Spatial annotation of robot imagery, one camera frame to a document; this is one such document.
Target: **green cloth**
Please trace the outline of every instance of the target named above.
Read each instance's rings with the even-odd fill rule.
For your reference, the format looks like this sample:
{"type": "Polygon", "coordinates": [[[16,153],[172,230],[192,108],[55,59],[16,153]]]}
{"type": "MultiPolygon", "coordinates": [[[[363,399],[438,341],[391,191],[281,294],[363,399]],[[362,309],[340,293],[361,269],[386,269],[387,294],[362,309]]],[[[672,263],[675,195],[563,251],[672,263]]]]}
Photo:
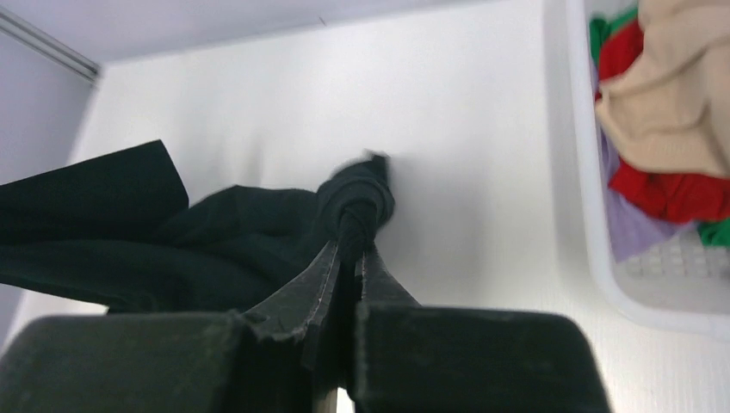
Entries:
{"type": "Polygon", "coordinates": [[[702,223],[697,227],[697,233],[706,247],[730,247],[730,219],[702,223]]]}
{"type": "Polygon", "coordinates": [[[624,26],[633,21],[639,14],[636,7],[624,10],[622,13],[608,21],[604,17],[594,17],[589,24],[589,32],[591,36],[591,56],[593,61],[598,65],[598,55],[601,53],[601,46],[614,33],[621,30],[624,26]]]}

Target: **black cloth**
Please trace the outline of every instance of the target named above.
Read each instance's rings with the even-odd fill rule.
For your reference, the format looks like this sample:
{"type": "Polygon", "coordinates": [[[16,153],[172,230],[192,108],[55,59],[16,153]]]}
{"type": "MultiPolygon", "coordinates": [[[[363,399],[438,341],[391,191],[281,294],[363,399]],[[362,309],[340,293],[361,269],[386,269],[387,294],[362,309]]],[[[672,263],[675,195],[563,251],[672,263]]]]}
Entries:
{"type": "Polygon", "coordinates": [[[0,186],[0,282],[115,311],[244,311],[328,240],[353,263],[393,206],[371,155],[317,193],[234,186],[188,208],[157,141],[0,186]]]}

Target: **clothing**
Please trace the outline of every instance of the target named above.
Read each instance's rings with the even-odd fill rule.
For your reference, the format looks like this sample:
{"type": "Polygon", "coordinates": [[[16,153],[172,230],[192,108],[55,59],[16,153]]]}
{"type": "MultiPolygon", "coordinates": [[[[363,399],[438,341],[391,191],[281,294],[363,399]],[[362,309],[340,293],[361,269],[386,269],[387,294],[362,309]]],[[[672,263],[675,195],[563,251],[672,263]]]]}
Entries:
{"type": "MultiPolygon", "coordinates": [[[[630,23],[603,46],[599,81],[622,74],[642,53],[643,33],[630,23]]],[[[648,174],[623,159],[609,187],[647,215],[673,223],[717,221],[730,216],[730,181],[698,174],[648,174]]]]}
{"type": "Polygon", "coordinates": [[[602,16],[593,17],[591,19],[591,22],[588,24],[588,31],[591,42],[591,57],[594,62],[598,63],[603,43],[610,39],[613,34],[636,19],[638,11],[639,10],[637,10],[637,8],[633,7],[631,9],[624,10],[611,20],[606,20],[602,16]]]}
{"type": "MultiPolygon", "coordinates": [[[[615,71],[620,73],[625,70],[625,67],[631,65],[631,62],[624,62],[623,65],[621,65],[621,61],[615,62],[613,60],[615,56],[621,57],[622,55],[606,53],[607,59],[603,61],[605,76],[608,76],[607,73],[615,71]]],[[[607,188],[609,179],[616,173],[621,163],[616,148],[610,139],[606,139],[605,133],[601,132],[599,140],[601,165],[603,166],[603,186],[607,188]]],[[[631,256],[637,256],[680,232],[695,228],[694,224],[674,225],[662,219],[648,217],[637,206],[613,189],[606,191],[605,197],[611,249],[616,262],[622,262],[631,256]]]]}
{"type": "Polygon", "coordinates": [[[730,219],[704,222],[697,226],[697,233],[706,247],[730,247],[730,219]]]}
{"type": "Polygon", "coordinates": [[[0,187],[0,282],[115,311],[247,310],[330,240],[372,246],[393,213],[372,156],[317,193],[231,187],[188,208],[160,142],[0,187]]]}
{"type": "Polygon", "coordinates": [[[644,0],[640,8],[644,52],[600,84],[606,133],[639,170],[730,176],[730,2],[644,0]]]}

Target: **white plastic basket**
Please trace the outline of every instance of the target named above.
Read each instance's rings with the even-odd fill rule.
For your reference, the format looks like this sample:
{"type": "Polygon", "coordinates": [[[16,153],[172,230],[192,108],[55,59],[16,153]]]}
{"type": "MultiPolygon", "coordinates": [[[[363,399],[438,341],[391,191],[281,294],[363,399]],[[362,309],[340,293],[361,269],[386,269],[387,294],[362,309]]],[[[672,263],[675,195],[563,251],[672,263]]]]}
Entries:
{"type": "MultiPolygon", "coordinates": [[[[577,136],[595,136],[597,123],[585,82],[588,66],[586,25],[595,13],[613,15],[632,2],[569,2],[570,38],[577,136]]],[[[730,340],[730,252],[702,247],[695,231],[657,245],[617,264],[611,253],[605,214],[608,190],[601,182],[597,139],[579,139],[578,166],[591,273],[608,300],[637,323],[730,340]]]]}

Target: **red cloth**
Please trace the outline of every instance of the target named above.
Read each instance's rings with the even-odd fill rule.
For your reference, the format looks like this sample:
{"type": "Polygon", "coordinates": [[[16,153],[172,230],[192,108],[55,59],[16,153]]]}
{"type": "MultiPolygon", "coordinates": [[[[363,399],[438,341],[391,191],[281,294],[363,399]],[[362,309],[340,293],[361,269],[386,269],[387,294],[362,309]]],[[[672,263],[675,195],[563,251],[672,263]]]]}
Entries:
{"type": "MultiPolygon", "coordinates": [[[[609,39],[598,59],[598,80],[622,74],[644,50],[644,34],[634,20],[609,39]]],[[[621,159],[609,188],[651,217],[682,224],[693,219],[730,217],[730,180],[699,174],[650,174],[621,159]]]]}

